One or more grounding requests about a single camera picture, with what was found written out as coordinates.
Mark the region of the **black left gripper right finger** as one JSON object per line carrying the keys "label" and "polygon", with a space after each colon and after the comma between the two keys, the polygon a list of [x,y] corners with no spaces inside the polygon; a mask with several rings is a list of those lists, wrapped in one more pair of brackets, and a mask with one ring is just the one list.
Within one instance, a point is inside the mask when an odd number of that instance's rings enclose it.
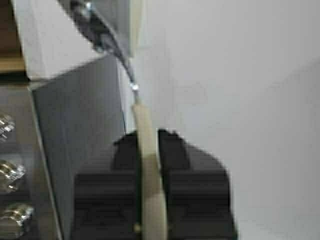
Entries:
{"label": "black left gripper right finger", "polygon": [[178,133],[158,131],[170,240],[235,240],[228,172]]}

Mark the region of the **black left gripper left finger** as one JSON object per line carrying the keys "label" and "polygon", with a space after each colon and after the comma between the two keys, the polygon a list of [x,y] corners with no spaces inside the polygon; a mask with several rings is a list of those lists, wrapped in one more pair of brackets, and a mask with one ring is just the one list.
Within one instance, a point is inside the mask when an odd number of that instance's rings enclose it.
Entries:
{"label": "black left gripper left finger", "polygon": [[141,163],[135,131],[115,141],[97,170],[75,177],[73,240],[140,240]]}

